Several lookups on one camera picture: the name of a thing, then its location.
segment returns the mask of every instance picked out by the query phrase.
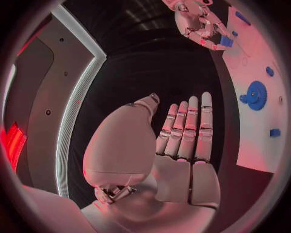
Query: blue block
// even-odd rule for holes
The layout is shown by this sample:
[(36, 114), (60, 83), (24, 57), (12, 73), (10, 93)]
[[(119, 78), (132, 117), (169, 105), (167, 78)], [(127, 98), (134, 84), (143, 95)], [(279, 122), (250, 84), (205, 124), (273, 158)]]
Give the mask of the blue block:
[(243, 22), (245, 22), (247, 25), (251, 26), (251, 23), (238, 11), (235, 12), (235, 16), (240, 18)]
[(274, 76), (274, 71), (273, 71), (273, 69), (271, 67), (266, 67), (266, 72), (271, 77)]
[(232, 47), (233, 40), (229, 39), (227, 36), (222, 35), (220, 38), (220, 44), (227, 47)]
[(280, 129), (272, 129), (270, 130), (270, 137), (279, 137), (281, 136)]

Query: humanoid robot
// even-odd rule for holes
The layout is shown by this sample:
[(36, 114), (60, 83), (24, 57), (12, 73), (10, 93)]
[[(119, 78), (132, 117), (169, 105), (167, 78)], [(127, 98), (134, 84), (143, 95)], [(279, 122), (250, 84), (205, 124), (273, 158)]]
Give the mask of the humanoid robot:
[(192, 96), (170, 106), (156, 140), (150, 123), (159, 102), (151, 94), (118, 108), (88, 144), (83, 173), (97, 200), (82, 212), (98, 232), (199, 233), (219, 207), (210, 93), (202, 95), (200, 127)]
[(210, 38), (217, 32), (232, 38), (221, 20), (208, 8), (212, 0), (162, 0), (175, 11), (175, 21), (180, 33), (210, 49), (225, 50), (226, 46), (213, 43)]

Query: blue gear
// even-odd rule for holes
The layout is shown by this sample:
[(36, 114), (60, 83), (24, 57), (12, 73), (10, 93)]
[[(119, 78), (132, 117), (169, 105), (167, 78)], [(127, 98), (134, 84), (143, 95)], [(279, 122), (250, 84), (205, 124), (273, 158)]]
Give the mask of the blue gear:
[(261, 110), (267, 101), (267, 89), (265, 85), (259, 81), (250, 84), (247, 90), (247, 104), (253, 110)]

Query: white panel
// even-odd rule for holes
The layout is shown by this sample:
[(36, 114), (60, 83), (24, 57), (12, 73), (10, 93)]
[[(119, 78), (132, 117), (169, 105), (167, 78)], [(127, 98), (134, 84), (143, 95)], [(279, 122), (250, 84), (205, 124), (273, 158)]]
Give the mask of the white panel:
[[(287, 129), (287, 98), (271, 48), (254, 26), (248, 26), (229, 8), (228, 30), (236, 31), (233, 47), (226, 50), (223, 59), (231, 75), (240, 112), (240, 148), (237, 165), (260, 171), (275, 172), (282, 156)], [(270, 66), (275, 74), (266, 73)], [(242, 103), (253, 81), (262, 82), (267, 89), (267, 102), (260, 111)], [(278, 128), (281, 136), (272, 138), (270, 129)]]

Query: blue object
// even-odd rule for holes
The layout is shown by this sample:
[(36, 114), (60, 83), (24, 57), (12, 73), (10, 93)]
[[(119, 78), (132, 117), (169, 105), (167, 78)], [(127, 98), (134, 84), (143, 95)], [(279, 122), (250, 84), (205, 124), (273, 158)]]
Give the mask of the blue object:
[(240, 96), (240, 101), (243, 103), (247, 103), (247, 96), (246, 95), (241, 95)]
[(266, 67), (266, 72), (268, 75), (270, 75), (271, 77), (274, 76), (274, 71), (272, 70), (271, 67)]
[(247, 25), (251, 26), (251, 23), (238, 11), (235, 12), (235, 16), (240, 18), (243, 22), (245, 22)]
[(281, 136), (281, 130), (280, 129), (272, 129), (270, 130), (270, 137), (279, 137)]
[(259, 81), (252, 82), (247, 90), (247, 94), (240, 96), (240, 101), (247, 103), (255, 111), (261, 110), (267, 101), (265, 85)]
[(233, 40), (229, 39), (227, 36), (222, 35), (220, 38), (220, 44), (227, 47), (232, 47)]

